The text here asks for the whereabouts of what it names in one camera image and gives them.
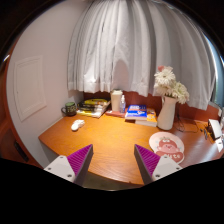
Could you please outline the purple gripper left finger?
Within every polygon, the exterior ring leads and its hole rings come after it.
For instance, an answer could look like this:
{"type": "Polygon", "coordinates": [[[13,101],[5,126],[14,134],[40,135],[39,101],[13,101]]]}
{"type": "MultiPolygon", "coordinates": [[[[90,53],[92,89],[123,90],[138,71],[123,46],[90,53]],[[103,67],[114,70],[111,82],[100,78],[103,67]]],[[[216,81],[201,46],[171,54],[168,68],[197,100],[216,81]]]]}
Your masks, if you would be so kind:
{"type": "Polygon", "coordinates": [[[82,186],[93,156],[93,145],[87,145],[69,156],[59,155],[46,168],[56,176],[82,186]]]}

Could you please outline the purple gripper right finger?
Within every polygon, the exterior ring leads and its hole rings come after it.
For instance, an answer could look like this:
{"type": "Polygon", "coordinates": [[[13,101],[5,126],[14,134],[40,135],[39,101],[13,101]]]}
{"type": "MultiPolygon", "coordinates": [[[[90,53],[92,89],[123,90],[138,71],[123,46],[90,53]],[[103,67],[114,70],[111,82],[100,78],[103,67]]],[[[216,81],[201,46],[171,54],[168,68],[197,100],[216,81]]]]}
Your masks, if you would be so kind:
{"type": "Polygon", "coordinates": [[[134,155],[145,185],[182,169],[168,155],[159,156],[137,144],[134,145],[134,155]]]}

